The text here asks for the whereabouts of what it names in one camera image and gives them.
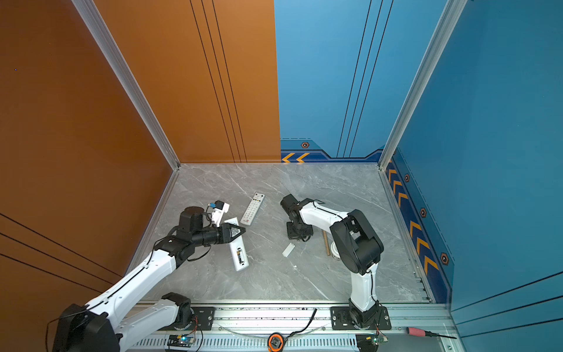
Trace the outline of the white remote control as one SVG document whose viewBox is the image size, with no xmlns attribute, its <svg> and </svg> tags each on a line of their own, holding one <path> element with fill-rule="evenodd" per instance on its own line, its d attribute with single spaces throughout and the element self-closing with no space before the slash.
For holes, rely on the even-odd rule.
<svg viewBox="0 0 563 352">
<path fill-rule="evenodd" d="M 240 223 L 246 226 L 250 226 L 254 221 L 257 212 L 259 211 L 263 201 L 265 199 L 265 195 L 261 193 L 255 193 L 252 197 L 248 207 L 246 208 Z"/>
</svg>

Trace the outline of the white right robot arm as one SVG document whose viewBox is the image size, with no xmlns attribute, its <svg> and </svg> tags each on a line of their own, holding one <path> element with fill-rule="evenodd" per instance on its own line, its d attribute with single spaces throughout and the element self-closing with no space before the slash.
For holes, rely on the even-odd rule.
<svg viewBox="0 0 563 352">
<path fill-rule="evenodd" d="M 360 210 L 336 211 L 314 199 L 298 201 L 291 194 L 285 196 L 280 205 L 290 219 L 287 223 L 290 240 L 308 241 L 315 227 L 331 234 L 340 260 L 351 272 L 349 315 L 352 324 L 359 329 L 388 329 L 385 307 L 375 292 L 384 244 L 367 217 Z"/>
</svg>

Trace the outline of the white remote with QR label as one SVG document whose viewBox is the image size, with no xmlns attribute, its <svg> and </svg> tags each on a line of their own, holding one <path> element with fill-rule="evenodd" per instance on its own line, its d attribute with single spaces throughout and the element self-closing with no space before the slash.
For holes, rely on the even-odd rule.
<svg viewBox="0 0 563 352">
<path fill-rule="evenodd" d="M 240 234 L 235 240 L 229 243 L 230 252 L 236 271 L 242 271 L 249 266 L 246 248 L 243 242 L 243 236 Z"/>
</svg>

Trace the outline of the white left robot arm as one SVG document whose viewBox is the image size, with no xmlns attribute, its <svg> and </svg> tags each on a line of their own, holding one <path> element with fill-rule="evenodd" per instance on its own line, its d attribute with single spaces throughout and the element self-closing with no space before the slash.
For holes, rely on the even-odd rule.
<svg viewBox="0 0 563 352">
<path fill-rule="evenodd" d="M 191 300 L 167 293 L 156 304 L 128 318 L 130 310 L 161 280 L 193 262 L 196 248 L 232 243 L 246 232 L 237 224 L 216 224 L 201 207 L 188 207 L 179 222 L 129 274 L 83 306 L 70 305 L 57 318 L 48 351 L 127 351 L 166 326 L 186 328 L 192 323 Z"/>
</svg>

